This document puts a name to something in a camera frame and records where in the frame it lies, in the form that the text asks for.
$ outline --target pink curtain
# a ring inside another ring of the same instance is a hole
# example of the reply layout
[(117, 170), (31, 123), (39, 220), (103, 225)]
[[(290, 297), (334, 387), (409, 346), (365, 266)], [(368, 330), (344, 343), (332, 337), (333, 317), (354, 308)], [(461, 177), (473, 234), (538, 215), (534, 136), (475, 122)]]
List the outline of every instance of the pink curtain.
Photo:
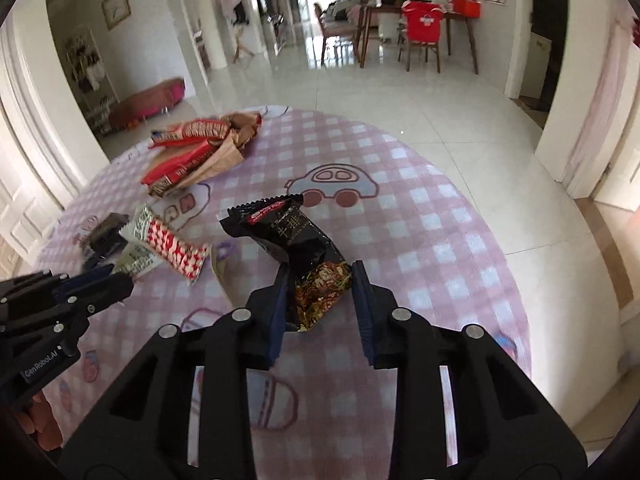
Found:
[(609, 46), (587, 118), (564, 170), (562, 185), (568, 188), (581, 164), (591, 164), (604, 144), (625, 82), (634, 17), (627, 0), (618, 0), (611, 25)]

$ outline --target red basket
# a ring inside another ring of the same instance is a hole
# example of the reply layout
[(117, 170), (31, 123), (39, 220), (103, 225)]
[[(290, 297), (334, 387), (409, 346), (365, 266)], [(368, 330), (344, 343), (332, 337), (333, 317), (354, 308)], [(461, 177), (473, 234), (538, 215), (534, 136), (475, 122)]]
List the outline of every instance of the red basket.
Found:
[(453, 11), (467, 18), (479, 18), (480, 2), (476, 2), (476, 0), (453, 0)]

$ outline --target silver screw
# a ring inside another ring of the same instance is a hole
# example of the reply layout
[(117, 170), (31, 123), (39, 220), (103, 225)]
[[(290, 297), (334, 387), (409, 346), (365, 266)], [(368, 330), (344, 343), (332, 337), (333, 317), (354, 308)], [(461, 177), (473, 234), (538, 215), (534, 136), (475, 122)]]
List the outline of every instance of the silver screw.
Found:
[(480, 339), (484, 335), (484, 329), (478, 325), (469, 325), (465, 332), (471, 339)]
[(251, 311), (248, 308), (236, 308), (231, 317), (234, 321), (246, 321), (251, 317)]
[(175, 325), (164, 325), (160, 327), (160, 330), (158, 330), (158, 335), (162, 339), (171, 339), (177, 333), (178, 327)]
[(391, 316), (397, 321), (409, 321), (411, 319), (411, 311), (406, 308), (396, 308)]

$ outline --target tablecloth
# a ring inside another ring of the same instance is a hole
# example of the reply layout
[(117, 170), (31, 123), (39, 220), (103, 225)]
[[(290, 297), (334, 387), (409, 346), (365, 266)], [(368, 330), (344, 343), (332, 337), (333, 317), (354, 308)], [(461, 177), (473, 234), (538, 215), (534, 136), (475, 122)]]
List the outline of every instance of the tablecloth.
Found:
[[(438, 168), (368, 124), (318, 111), (266, 110), (242, 164), (164, 199), (156, 210), (187, 240), (210, 242), (226, 237), (218, 218), (227, 208), (304, 192), (309, 218), (347, 261), (363, 260), (371, 282), (393, 290), (399, 305), (446, 328), (479, 323), (529, 372), (526, 314), (505, 257)], [(132, 214), (149, 201), (139, 182), (153, 154), (141, 143), (105, 168), (66, 210), (38, 267), (78, 273), (83, 234), (108, 213)], [(235, 306), (273, 283), (277, 269), (254, 241), (237, 240), (226, 269)], [(208, 326), (230, 309), (207, 269), (191, 286), (166, 265), (139, 279), (130, 298), (91, 318), (79, 341), (82, 358), (45, 388), (65, 439), (160, 326)], [(346, 294), (311, 331), (286, 334), (270, 372), (248, 373), (258, 477), (386, 478), (395, 391), (394, 371), (367, 365)], [(196, 381), (195, 421), (198, 396)], [(455, 462), (446, 397), (449, 459)], [(196, 432), (195, 422), (193, 438)], [(196, 463), (193, 451), (190, 461)]]

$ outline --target black plastic wrapper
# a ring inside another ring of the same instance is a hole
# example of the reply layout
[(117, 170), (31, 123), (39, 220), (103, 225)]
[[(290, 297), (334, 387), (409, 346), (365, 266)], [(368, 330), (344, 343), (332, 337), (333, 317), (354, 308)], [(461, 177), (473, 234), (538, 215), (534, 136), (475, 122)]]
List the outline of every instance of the black plastic wrapper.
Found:
[(234, 238), (249, 236), (294, 276), (287, 328), (305, 332), (351, 286), (351, 267), (331, 239), (302, 211), (302, 195), (265, 198), (228, 209), (220, 224)]

